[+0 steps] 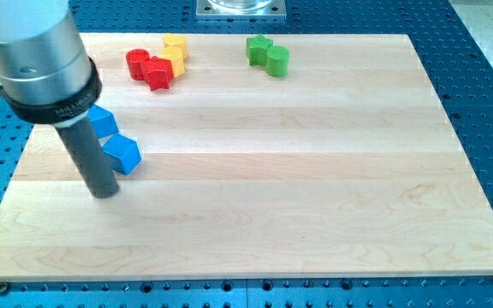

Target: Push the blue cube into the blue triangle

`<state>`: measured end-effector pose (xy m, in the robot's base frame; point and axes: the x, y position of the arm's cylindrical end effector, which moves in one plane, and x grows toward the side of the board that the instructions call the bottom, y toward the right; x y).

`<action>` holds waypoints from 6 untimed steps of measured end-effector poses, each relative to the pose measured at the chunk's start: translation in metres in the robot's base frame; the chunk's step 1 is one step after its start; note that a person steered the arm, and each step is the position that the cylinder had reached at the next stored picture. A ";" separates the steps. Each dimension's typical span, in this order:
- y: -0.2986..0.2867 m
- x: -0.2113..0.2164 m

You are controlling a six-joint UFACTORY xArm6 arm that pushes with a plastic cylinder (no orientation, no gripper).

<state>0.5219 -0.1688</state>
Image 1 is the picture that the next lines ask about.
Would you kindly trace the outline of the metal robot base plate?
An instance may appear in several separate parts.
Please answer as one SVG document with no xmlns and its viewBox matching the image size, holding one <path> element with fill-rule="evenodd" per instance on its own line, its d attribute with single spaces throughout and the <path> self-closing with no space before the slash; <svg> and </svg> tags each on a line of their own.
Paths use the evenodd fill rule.
<svg viewBox="0 0 493 308">
<path fill-rule="evenodd" d="M 201 20 L 285 19 L 285 0 L 197 0 L 196 17 Z"/>
</svg>

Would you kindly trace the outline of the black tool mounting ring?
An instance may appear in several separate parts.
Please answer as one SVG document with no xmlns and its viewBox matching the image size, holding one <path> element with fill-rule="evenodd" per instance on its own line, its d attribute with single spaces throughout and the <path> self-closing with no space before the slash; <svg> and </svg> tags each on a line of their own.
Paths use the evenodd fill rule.
<svg viewBox="0 0 493 308">
<path fill-rule="evenodd" d="M 95 62 L 89 57 L 91 75 L 87 83 L 73 96 L 52 104 L 24 104 L 8 94 L 3 97 L 16 116 L 23 121 L 34 124 L 56 124 L 72 120 L 88 111 L 98 100 L 102 91 L 102 82 L 99 78 Z"/>
</svg>

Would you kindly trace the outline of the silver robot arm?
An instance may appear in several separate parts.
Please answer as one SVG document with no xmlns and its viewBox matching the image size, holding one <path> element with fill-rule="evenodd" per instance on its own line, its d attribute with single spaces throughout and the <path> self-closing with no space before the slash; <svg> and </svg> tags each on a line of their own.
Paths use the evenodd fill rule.
<svg viewBox="0 0 493 308">
<path fill-rule="evenodd" d="M 67 1 L 0 0 L 0 90 L 20 119 L 56 129 L 93 197 L 117 192 L 88 119 L 102 82 Z"/>
</svg>

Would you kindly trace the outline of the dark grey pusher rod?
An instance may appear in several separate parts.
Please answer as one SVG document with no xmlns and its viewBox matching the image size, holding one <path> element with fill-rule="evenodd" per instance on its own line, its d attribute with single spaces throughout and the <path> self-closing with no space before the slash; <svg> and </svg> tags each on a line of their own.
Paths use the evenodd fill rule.
<svg viewBox="0 0 493 308">
<path fill-rule="evenodd" d="M 75 167 L 94 198 L 109 198 L 119 186 L 103 153 L 92 124 L 85 117 L 73 125 L 56 127 Z"/>
</svg>

